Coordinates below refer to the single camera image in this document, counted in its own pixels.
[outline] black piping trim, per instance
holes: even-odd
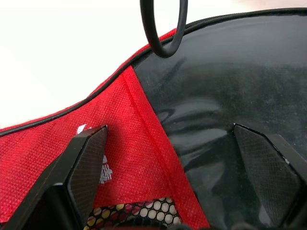
[[[190,23],[188,24],[186,27],[186,30],[184,32],[184,35],[187,35],[195,30],[201,29],[203,27],[206,27],[208,25],[213,25],[213,24],[217,24],[217,23],[221,23],[221,22],[225,22],[225,21],[229,21],[229,20],[233,20],[233,19],[239,19],[239,18],[247,18],[247,17],[254,17],[254,16],[274,16],[274,15],[283,15],[283,14],[306,14],[307,13],[307,8],[286,8],[286,9],[274,9],[274,10],[264,10],[264,11],[253,11],[253,12],[246,12],[246,13],[236,13],[236,14],[229,14],[229,15],[224,15],[224,16],[216,16],[216,17],[212,17],[212,18],[208,18],[205,20],[200,20],[199,23]],[[166,44],[170,41],[172,41],[173,36],[169,37],[165,40],[162,41],[162,44]],[[9,130],[5,130],[0,132],[0,137],[12,134],[12,133],[16,133],[22,130],[26,130],[28,128],[33,128],[39,125],[42,125],[44,123],[48,123],[50,121],[53,121],[57,118],[60,118],[62,116],[65,116],[66,114],[69,114],[70,112],[79,109],[80,107],[82,107],[83,105],[87,104],[88,102],[90,102],[92,99],[94,99],[95,97],[97,97],[100,93],[102,93],[109,85],[111,85],[116,79],[117,77],[126,69],[128,68],[131,64],[133,64],[135,61],[137,61],[139,58],[141,58],[143,55],[148,54],[149,52],[151,52],[151,48],[148,48],[144,51],[142,51],[141,53],[135,55],[134,57],[131,58],[130,61],[128,61],[126,64],[124,64],[118,71],[116,71],[113,76],[105,82],[105,84],[103,86],[101,86],[96,92],[94,92],[92,95],[90,95],[89,97],[85,98],[83,101],[80,101],[79,103],[77,103],[76,105],[74,105],[73,107],[58,113],[56,115],[44,118],[42,120],[39,121],[35,121],[32,122],[30,124],[26,124],[23,126],[19,126],[19,127],[15,127]]]

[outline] red fabric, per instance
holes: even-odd
[[[10,218],[83,124],[109,128],[105,154],[112,180],[99,186],[95,207],[171,197],[183,222],[209,226],[132,67],[81,108],[0,138],[0,222]]]

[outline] white logo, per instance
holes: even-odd
[[[77,128],[77,134],[81,133],[87,124],[81,125]],[[110,169],[109,165],[107,164],[106,156],[102,160],[102,169],[100,175],[100,183],[104,184],[105,182],[112,180],[112,169]]]

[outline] white background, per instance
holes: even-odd
[[[159,35],[179,0],[155,0]],[[189,0],[187,23],[237,12],[307,7],[307,0]],[[0,0],[0,128],[88,96],[147,44],[139,0]]]

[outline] black rubber ring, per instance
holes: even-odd
[[[188,14],[188,0],[180,0],[179,18],[176,34],[168,48],[161,45],[154,21],[154,0],[140,0],[144,30],[150,47],[159,57],[169,58],[174,55],[181,43]]]

